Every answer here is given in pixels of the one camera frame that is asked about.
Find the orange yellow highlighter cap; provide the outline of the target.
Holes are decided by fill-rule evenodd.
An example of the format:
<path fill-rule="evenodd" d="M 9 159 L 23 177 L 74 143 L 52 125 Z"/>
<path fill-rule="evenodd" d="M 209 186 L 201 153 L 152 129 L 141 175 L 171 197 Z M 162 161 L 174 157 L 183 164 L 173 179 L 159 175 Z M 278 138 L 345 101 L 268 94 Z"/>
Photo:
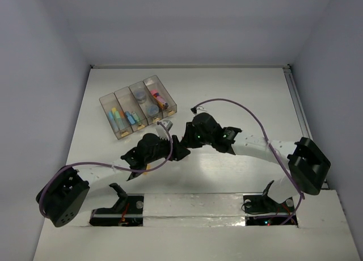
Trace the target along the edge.
<path fill-rule="evenodd" d="M 150 164 L 148 164 L 148 165 L 146 166 L 146 171 L 145 171 L 145 172 L 143 172 L 143 173 L 142 173 L 142 175 L 147 175 L 150 169 L 151 169 L 151 166 L 150 166 Z"/>

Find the green capped highlighter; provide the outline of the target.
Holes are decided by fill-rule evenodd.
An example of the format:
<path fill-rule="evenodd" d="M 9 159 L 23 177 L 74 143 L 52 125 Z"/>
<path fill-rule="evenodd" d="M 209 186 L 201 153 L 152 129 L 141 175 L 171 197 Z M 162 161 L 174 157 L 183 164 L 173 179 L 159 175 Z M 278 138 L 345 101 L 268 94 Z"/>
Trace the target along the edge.
<path fill-rule="evenodd" d="M 136 112 L 132 112 L 132 116 L 134 118 L 134 120 L 137 122 L 137 123 L 140 123 L 141 122 L 141 119 L 140 117 L 137 115 Z"/>

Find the blue highlighter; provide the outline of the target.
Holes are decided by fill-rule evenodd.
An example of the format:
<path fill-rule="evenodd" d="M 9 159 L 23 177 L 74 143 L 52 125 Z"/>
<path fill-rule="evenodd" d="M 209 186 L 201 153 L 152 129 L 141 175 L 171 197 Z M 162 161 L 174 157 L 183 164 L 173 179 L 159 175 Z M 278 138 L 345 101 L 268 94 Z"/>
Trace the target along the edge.
<path fill-rule="evenodd" d="M 112 114 L 112 112 L 111 112 L 111 111 L 109 111 L 109 112 L 107 113 L 107 116 L 108 116 L 108 120 L 109 120 L 109 122 L 110 122 L 110 124 L 111 124 L 112 129 L 113 129 L 113 130 L 117 130 L 117 129 L 118 129 L 118 127 L 117 127 L 117 124 L 116 124 L 116 122 L 115 122 L 115 120 L 114 120 L 114 118 L 113 118 L 113 114 Z"/>
<path fill-rule="evenodd" d="M 133 118 L 132 114 L 128 111 L 124 112 L 125 117 L 127 118 L 127 120 L 129 121 L 130 125 L 134 125 L 136 123 L 135 119 Z"/>

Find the clear paperclip jar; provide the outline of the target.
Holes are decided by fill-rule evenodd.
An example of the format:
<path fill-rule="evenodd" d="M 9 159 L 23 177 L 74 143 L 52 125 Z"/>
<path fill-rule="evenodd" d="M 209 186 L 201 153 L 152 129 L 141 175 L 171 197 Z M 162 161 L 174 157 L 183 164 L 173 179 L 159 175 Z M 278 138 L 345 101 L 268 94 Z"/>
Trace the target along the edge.
<path fill-rule="evenodd" d="M 134 92 L 134 96 L 139 103 L 144 103 L 146 101 L 146 93 L 143 89 L 137 89 Z"/>
<path fill-rule="evenodd" d="M 148 116 L 154 116 L 159 113 L 159 107 L 155 104 L 150 104 L 146 107 Z"/>

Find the green highlighter with tip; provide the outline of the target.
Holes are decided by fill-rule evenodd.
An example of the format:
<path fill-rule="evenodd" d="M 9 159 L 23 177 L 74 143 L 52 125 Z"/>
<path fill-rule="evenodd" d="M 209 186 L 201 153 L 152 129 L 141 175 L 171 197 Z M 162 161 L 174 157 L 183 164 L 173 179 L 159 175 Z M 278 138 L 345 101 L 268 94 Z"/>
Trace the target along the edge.
<path fill-rule="evenodd" d="M 115 122 L 116 122 L 119 130 L 123 130 L 125 128 L 125 126 L 124 126 L 124 123 L 123 123 L 123 120 L 121 118 L 119 111 L 115 111 L 113 113 L 113 115 L 114 115 L 114 119 L 115 119 Z"/>

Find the pink capped pen tube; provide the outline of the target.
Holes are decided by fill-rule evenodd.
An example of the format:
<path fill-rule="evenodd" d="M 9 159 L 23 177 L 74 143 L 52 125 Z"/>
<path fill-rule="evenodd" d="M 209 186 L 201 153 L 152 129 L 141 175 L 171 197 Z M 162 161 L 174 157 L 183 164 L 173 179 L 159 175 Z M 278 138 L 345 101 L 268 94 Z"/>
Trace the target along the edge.
<path fill-rule="evenodd" d="M 155 100 L 157 101 L 158 105 L 160 106 L 161 109 L 165 110 L 168 108 L 168 103 L 165 100 L 164 97 L 162 97 L 159 92 L 156 89 L 153 89 L 150 91 L 150 93 L 152 94 L 152 96 L 155 98 Z"/>

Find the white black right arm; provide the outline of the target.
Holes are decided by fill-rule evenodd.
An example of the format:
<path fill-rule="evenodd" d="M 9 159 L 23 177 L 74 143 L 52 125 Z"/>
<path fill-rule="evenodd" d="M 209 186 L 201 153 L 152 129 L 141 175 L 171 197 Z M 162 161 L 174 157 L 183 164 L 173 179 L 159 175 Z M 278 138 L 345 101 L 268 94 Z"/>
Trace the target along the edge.
<path fill-rule="evenodd" d="M 285 176 L 268 183 L 262 207 L 276 210 L 286 199 L 302 193 L 316 196 L 331 167 L 330 160 L 310 138 L 283 142 L 256 137 L 234 127 L 221 127 L 212 115 L 200 113 L 186 124 L 181 144 L 186 148 L 209 145 L 220 153 L 248 156 L 278 164 Z"/>

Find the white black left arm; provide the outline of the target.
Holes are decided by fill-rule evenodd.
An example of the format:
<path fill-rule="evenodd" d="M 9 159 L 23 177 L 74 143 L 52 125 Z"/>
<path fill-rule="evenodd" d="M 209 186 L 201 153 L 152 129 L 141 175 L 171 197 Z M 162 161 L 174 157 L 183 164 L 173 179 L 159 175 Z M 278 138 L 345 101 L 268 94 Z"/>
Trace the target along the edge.
<path fill-rule="evenodd" d="M 36 201 L 40 212 L 45 218 L 50 219 L 55 227 L 62 227 L 81 211 L 89 190 L 111 188 L 115 193 L 107 197 L 107 208 L 94 208 L 92 213 L 120 214 L 120 224 L 131 226 L 137 219 L 127 218 L 126 215 L 136 207 L 140 197 L 129 196 L 113 176 L 125 171 L 130 174 L 129 180 L 135 179 L 147 172 L 148 164 L 159 159 L 164 162 L 179 161 L 190 154 L 190 149 L 186 138 L 178 140 L 177 136 L 173 135 L 166 140 L 148 133 L 136 147 L 121 156 L 122 166 L 94 162 L 92 165 L 99 167 L 101 172 L 88 172 L 85 178 L 76 170 L 78 163 L 64 166 L 37 194 Z"/>

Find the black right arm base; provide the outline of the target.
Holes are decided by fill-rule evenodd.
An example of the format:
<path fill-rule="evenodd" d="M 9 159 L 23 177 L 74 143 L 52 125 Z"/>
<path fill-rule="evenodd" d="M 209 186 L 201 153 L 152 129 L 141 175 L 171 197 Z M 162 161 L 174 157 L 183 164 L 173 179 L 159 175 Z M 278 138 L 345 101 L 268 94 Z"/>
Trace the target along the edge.
<path fill-rule="evenodd" d="M 294 208 L 294 202 L 292 198 L 285 200 L 279 204 L 268 197 L 267 193 L 273 181 L 268 183 L 261 195 L 244 195 L 243 204 L 241 206 L 242 211 L 250 215 L 262 215 L 262 214 L 278 214 L 281 212 L 287 212 L 286 208 L 291 212 Z"/>

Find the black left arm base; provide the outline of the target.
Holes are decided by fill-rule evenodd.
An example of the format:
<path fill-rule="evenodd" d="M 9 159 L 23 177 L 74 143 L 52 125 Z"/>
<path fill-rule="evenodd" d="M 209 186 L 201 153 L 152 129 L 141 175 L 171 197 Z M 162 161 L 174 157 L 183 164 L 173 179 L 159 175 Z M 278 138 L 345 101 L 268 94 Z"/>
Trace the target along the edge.
<path fill-rule="evenodd" d="M 121 222 L 124 222 L 128 218 L 143 218 L 144 194 L 128 195 L 117 183 L 111 183 L 109 187 L 116 192 L 119 199 L 111 208 L 95 209 L 91 214 L 91 219 L 117 216 Z"/>

